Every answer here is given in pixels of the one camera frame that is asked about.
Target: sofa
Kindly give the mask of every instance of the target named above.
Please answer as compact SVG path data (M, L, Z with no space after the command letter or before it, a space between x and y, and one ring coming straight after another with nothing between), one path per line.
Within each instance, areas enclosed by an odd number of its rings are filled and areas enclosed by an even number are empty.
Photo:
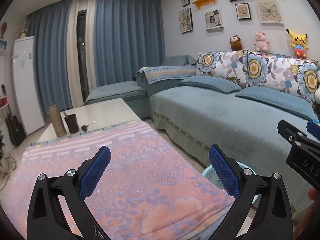
M178 55L172 57L166 57L162 61L161 66L188 66L196 65L196 60L190 55ZM172 87L179 86L179 81L184 79L169 79L160 80L160 82L154 82L149 84L147 82L145 73L140 71L137 73L136 81L127 81L116 84L110 84L93 89L87 100L86 105L108 101L115 98L122 98L127 105L137 114L140 118L150 116L150 97L157 92L166 90Z
M209 147L218 144L228 157L259 175L279 172L295 217L310 205L306 196L311 186L285 163L291 145L278 135L277 125L284 119L316 140L306 125L311 119L318 119L313 111L317 108L318 70L316 61L283 55L248 50L199 53L196 75L229 80L243 91L265 87L280 96L286 93L288 99L298 99L298 104L308 107L309 119L285 108L237 97L236 93L178 86L151 97L154 123L206 166L210 165Z

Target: curtain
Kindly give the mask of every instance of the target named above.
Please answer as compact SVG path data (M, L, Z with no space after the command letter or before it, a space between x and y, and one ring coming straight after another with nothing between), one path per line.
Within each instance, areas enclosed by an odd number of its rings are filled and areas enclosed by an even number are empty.
M67 30L67 70L72 107L84 105L80 83L77 19L80 0L71 0Z
M160 0L97 0L94 61L97 86L131 81L165 57Z
M94 68L94 19L95 19L96 0L88 0L87 14L85 22L85 59L87 65L87 76L89 91L97 87L96 73Z
M44 114L57 103L72 108L67 70L67 28L71 0L63 0L29 15L29 36L35 36L36 87Z

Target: hand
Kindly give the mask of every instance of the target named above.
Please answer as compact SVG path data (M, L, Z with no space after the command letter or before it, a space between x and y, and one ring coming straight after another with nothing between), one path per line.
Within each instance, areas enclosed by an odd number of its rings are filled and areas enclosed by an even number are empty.
M319 196L319 192L317 192L314 188L309 190L308 192L308 198L313 200L314 202L317 200ZM312 211L313 211L313 206L315 203L312 203L308 208L306 214L303 216L301 221L298 223L296 229L294 230L293 233L293 240L297 239L297 237L305 230L310 223Z

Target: floor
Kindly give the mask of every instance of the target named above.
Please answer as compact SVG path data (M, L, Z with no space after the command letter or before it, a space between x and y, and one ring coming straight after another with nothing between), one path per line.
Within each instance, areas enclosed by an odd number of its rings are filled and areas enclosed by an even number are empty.
M179 145L177 145L176 143L174 143L169 136L167 135L167 133L165 132L165 130L157 130L152 119L151 118L146 118L144 119L145 122L147 122L157 133L159 133L167 142L169 142L199 173L202 173L204 171L204 169L206 168L202 163L200 163L196 158L192 157L190 154L186 153ZM12 154L10 155L12 158L15 159L15 161L17 162L17 166L20 165L21 163L21 159L22 159L22 155L25 151L25 149L27 147L30 146L30 144L32 142L37 142L38 139L40 138L40 136L42 135L42 133L45 131L45 129L48 127L48 125L46 125L45 128L35 132L33 135L29 136L19 147L15 148L15 150L12 152ZM10 167L14 167L14 163L10 162ZM10 188L10 182L12 181L12 178L14 177L15 171L11 172L9 175L9 180L6 184L6 186L4 187L4 189L2 191L0 191L0 202L1 204L4 204L6 202L7 196L8 196L8 192L9 192L9 188ZM241 228L241 230L238 233L239 235L242 235L244 233L246 233L248 231L249 226L251 225L252 219L254 217L255 214L255 209L251 208L247 218L244 221L244 224Z

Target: metal screw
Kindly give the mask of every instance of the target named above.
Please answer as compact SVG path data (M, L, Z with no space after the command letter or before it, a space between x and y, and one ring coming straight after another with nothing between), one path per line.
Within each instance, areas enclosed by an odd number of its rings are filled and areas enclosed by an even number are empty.
M76 171L75 170L69 170L68 172L67 172L67 175L69 176L69 177L72 177L73 175L75 175L76 174Z
M244 173L245 175L251 175L251 174L252 174L252 171L249 170L249 169L244 169L243 173Z
M281 175L279 173L275 173L274 176L276 179L281 179Z
M45 178L45 175L43 173L38 176L39 180L43 180L44 178Z

